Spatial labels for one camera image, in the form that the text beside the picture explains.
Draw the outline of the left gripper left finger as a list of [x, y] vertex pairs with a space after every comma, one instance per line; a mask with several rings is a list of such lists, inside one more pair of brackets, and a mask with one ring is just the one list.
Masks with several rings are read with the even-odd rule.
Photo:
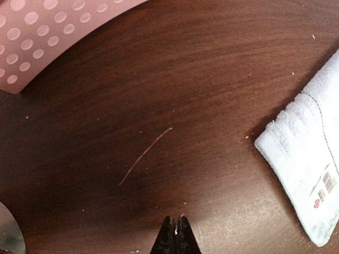
[[175, 220], [171, 216], [167, 216], [162, 223], [150, 254], [175, 254], [175, 229]]

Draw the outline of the light blue towel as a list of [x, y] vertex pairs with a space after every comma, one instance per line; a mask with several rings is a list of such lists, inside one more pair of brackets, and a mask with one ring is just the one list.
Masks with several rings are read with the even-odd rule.
[[255, 140], [318, 247], [338, 223], [338, 54]]

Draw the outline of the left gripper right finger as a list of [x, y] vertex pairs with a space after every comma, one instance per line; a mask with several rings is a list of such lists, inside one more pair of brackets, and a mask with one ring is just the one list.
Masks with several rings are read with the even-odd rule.
[[188, 218], [185, 215], [181, 215], [177, 222], [176, 253], [202, 254]]

